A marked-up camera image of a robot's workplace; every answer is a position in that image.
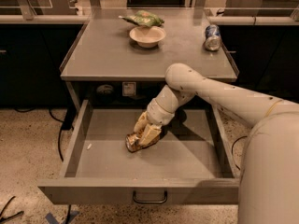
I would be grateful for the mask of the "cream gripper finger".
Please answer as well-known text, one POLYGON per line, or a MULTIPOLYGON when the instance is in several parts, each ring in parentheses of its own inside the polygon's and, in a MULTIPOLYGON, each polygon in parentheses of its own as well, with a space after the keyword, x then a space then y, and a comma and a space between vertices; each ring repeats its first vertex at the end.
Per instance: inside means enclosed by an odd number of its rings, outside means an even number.
POLYGON ((144 111, 140 117, 138 118, 135 127, 134 127, 134 132, 139 133, 140 131, 144 130, 146 125, 148 124, 148 117, 147 117, 147 112, 144 111))
POLYGON ((139 133, 138 144, 142 147, 150 146, 159 140, 161 126, 147 124, 146 127, 139 133))

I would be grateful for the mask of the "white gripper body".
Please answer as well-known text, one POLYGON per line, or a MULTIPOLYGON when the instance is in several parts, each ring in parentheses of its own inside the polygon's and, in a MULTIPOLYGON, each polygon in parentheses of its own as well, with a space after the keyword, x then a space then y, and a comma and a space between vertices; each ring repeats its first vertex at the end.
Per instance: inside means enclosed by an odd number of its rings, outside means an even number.
POLYGON ((147 106, 147 117, 150 123, 155 125, 167 125, 175 116, 174 113, 170 113, 164 110, 153 98, 147 106))

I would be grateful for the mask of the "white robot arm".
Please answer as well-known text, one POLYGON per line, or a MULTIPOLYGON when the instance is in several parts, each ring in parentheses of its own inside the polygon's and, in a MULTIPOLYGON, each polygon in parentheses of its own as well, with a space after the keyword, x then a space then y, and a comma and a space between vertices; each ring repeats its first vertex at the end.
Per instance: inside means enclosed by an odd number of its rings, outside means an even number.
POLYGON ((299 224, 299 104, 203 77, 184 63, 170 65, 165 81, 127 146, 156 143, 177 109, 198 96, 251 128, 242 154, 238 224, 299 224))

